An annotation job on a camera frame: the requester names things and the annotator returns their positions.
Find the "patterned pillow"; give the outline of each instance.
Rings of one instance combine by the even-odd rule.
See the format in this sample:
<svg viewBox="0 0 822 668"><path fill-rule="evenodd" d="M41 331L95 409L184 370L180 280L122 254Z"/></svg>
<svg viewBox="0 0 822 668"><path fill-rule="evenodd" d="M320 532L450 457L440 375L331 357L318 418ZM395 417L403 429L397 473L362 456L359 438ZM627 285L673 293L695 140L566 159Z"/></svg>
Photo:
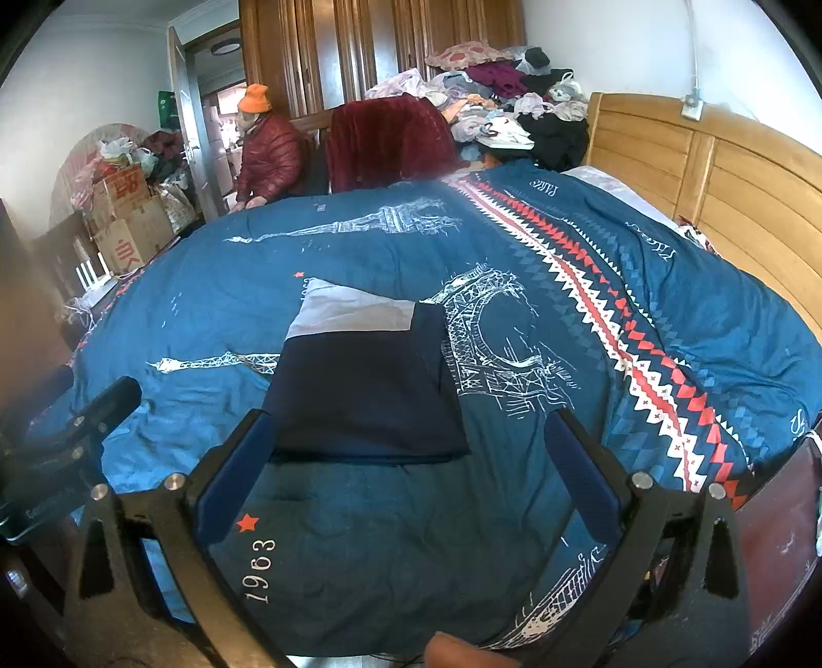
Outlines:
<svg viewBox="0 0 822 668"><path fill-rule="evenodd" d="M482 42L465 42L465 44L451 46L442 53L428 56L425 62L431 67L439 67L446 72L453 72L454 70L464 70L472 65L513 59L511 53L497 51Z"/></svg>

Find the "cardboard box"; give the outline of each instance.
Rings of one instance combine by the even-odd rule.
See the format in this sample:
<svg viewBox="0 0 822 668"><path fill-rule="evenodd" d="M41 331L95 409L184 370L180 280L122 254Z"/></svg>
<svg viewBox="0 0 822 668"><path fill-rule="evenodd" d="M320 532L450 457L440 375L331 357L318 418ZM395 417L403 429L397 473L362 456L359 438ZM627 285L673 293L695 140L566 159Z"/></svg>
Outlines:
<svg viewBox="0 0 822 668"><path fill-rule="evenodd" d="M125 218L106 225L95 236L95 242L109 269L122 275L143 267L173 238L159 197L152 197Z"/></svg>
<svg viewBox="0 0 822 668"><path fill-rule="evenodd" d="M132 165L95 183L91 203L91 233L102 232L117 219L127 217L151 198L139 165Z"/></svg>

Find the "wooden headboard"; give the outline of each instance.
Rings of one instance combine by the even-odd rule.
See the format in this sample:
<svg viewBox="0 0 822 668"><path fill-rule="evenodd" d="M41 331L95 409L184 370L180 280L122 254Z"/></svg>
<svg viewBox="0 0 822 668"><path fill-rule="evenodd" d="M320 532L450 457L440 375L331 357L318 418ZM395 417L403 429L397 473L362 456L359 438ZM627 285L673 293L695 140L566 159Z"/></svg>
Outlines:
<svg viewBox="0 0 822 668"><path fill-rule="evenodd" d="M620 179L789 301L822 342L822 156L780 132L705 105L595 93L585 164Z"/></svg>

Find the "orange hat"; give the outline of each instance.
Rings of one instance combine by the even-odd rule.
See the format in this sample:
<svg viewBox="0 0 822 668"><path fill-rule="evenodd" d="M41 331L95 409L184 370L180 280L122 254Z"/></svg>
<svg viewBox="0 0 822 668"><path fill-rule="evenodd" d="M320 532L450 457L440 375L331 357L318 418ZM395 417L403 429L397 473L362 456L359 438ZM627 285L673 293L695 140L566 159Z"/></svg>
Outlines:
<svg viewBox="0 0 822 668"><path fill-rule="evenodd" d="M271 111L271 102L266 97L268 86L262 84L251 84L246 89L246 94L237 102L237 108L246 114L264 114Z"/></svg>

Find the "person's hand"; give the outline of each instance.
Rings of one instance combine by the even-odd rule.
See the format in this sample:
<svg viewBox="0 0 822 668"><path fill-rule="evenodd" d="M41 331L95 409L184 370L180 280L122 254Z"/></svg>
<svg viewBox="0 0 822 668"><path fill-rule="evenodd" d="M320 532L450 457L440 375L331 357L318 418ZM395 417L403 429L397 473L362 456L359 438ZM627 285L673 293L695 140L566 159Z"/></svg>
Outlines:
<svg viewBox="0 0 822 668"><path fill-rule="evenodd" d="M517 668L520 664L502 654L484 652L447 633L437 633L425 647L426 668Z"/></svg>
<svg viewBox="0 0 822 668"><path fill-rule="evenodd" d="M265 206L268 204L268 200L264 197L260 197L257 195L256 197L252 197L248 200L248 204L246 204L247 209L256 209L258 206Z"/></svg>

